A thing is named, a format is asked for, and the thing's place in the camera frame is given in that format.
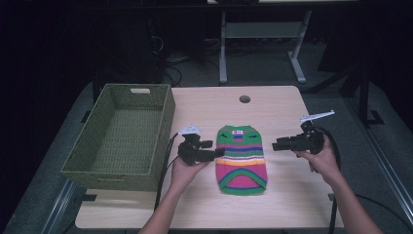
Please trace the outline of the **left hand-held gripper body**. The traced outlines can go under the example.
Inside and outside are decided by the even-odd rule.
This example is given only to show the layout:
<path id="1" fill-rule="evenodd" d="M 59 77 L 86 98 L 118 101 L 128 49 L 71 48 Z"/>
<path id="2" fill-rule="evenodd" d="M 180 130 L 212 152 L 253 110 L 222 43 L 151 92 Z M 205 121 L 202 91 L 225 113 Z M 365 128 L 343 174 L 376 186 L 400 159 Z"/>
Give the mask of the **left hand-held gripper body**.
<path id="1" fill-rule="evenodd" d="M 203 161 L 200 154 L 201 130 L 194 125 L 189 125 L 178 132 L 184 141 L 178 146 L 178 156 L 188 165 L 194 166 Z"/>

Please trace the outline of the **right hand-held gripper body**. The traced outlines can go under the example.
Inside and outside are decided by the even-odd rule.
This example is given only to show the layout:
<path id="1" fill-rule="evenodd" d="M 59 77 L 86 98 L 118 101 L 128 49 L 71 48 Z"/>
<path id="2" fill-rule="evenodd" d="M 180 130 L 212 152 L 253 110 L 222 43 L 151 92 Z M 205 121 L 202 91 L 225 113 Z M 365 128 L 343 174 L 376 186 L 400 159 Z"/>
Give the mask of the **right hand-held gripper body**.
<path id="1" fill-rule="evenodd" d="M 292 151 L 309 151 L 312 154 L 321 152 L 324 145 L 323 136 L 327 134 L 327 130 L 313 124 L 314 120 L 334 115 L 335 111 L 330 110 L 318 114 L 304 115 L 300 118 L 302 134 L 292 138 Z"/>

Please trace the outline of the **green striped knit pet sweater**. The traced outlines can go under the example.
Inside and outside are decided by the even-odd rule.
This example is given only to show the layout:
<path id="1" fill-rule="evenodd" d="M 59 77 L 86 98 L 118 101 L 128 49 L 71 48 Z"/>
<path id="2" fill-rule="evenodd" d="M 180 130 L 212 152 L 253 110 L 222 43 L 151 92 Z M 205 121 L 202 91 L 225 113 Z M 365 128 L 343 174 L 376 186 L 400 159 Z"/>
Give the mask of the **green striped knit pet sweater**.
<path id="1" fill-rule="evenodd" d="M 236 196 L 262 194 L 268 176 L 262 138 L 251 126 L 224 126 L 217 133 L 216 146 L 224 148 L 215 159 L 215 174 L 220 191 Z"/>

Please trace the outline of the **green woven basket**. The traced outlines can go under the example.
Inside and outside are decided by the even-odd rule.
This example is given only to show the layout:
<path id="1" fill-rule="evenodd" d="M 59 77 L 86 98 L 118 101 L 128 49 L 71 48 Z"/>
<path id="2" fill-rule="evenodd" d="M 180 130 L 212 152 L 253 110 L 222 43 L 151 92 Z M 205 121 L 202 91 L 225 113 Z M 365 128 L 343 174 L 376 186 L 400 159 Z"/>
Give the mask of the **green woven basket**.
<path id="1" fill-rule="evenodd" d="M 105 85 L 61 172 L 89 189 L 157 191 L 174 109 L 169 85 Z"/>

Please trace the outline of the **person's left hand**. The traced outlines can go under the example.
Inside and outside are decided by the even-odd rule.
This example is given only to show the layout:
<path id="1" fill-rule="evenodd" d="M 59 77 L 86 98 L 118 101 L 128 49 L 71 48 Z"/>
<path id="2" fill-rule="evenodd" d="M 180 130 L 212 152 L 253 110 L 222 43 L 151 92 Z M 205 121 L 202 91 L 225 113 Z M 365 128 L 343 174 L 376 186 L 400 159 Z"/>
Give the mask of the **person's left hand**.
<path id="1" fill-rule="evenodd" d="M 176 194 L 182 194 L 186 187 L 195 179 L 197 173 L 207 165 L 208 162 L 201 162 L 189 166 L 180 157 L 177 157 L 172 164 L 169 190 Z"/>

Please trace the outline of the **person's right hand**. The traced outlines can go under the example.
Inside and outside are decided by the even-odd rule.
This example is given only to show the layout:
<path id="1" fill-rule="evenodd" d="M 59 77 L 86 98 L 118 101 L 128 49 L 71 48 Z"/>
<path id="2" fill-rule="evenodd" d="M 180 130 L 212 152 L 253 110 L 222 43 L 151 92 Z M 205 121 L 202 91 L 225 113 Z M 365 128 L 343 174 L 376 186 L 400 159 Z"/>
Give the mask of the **person's right hand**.
<path id="1" fill-rule="evenodd" d="M 338 168 L 336 156 L 328 136 L 323 136 L 323 139 L 324 144 L 321 152 L 318 154 L 312 154 L 307 151 L 295 151 L 295 154 L 298 158 L 304 158 L 309 162 L 312 172 L 318 172 L 327 184 L 333 185 L 342 177 L 342 174 Z"/>

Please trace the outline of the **black metal stand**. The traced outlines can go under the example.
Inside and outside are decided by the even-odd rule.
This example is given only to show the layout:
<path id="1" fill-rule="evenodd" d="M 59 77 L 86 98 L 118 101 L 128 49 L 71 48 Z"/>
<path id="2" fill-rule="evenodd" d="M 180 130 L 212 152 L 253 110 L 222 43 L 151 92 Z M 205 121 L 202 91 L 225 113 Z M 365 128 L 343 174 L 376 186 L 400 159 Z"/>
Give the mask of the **black metal stand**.
<path id="1" fill-rule="evenodd" d="M 376 110 L 368 107 L 369 77 L 360 65 L 351 65 L 342 72 L 345 82 L 340 89 L 344 98 L 353 98 L 358 93 L 357 117 L 361 123 L 369 128 L 371 125 L 384 125 L 385 122 Z"/>

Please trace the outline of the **grey metal floor rail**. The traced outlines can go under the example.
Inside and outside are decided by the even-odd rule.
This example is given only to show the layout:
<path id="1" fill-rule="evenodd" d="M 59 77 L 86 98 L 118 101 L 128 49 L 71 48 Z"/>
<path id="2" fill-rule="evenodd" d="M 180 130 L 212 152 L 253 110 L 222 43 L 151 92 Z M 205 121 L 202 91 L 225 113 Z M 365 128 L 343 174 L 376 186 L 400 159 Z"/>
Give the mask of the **grey metal floor rail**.
<path id="1" fill-rule="evenodd" d="M 57 229 L 63 219 L 75 189 L 76 185 L 72 180 L 66 179 L 64 181 L 61 190 L 55 198 L 52 210 L 41 229 L 41 234 L 57 234 Z"/>
<path id="2" fill-rule="evenodd" d="M 391 188 L 403 212 L 405 213 L 409 221 L 409 225 L 413 227 L 413 197 L 407 191 L 403 182 L 396 173 L 394 167 L 385 154 L 385 151 L 380 146 L 379 141 L 371 131 L 370 125 L 365 124 L 359 117 L 359 111 L 357 110 L 355 102 L 350 98 L 344 98 L 344 102 L 351 112 L 353 118 L 357 122 L 358 128 L 366 138 L 368 145 L 373 150 L 378 167 L 380 168 L 389 187 Z"/>

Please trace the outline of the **white metal table frame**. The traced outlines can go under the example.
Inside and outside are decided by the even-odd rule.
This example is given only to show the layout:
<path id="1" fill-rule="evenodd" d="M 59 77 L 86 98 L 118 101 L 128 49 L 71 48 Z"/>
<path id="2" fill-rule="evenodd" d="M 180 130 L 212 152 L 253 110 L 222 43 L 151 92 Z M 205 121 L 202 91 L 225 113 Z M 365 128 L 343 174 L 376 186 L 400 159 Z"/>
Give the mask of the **white metal table frame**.
<path id="1" fill-rule="evenodd" d="M 227 39 L 295 39 L 296 45 L 288 52 L 288 59 L 298 83 L 304 84 L 306 77 L 298 60 L 312 11 L 307 11 L 301 21 L 286 22 L 229 22 L 227 14 L 221 14 L 220 54 L 219 54 L 219 83 L 226 84 L 226 40 Z"/>

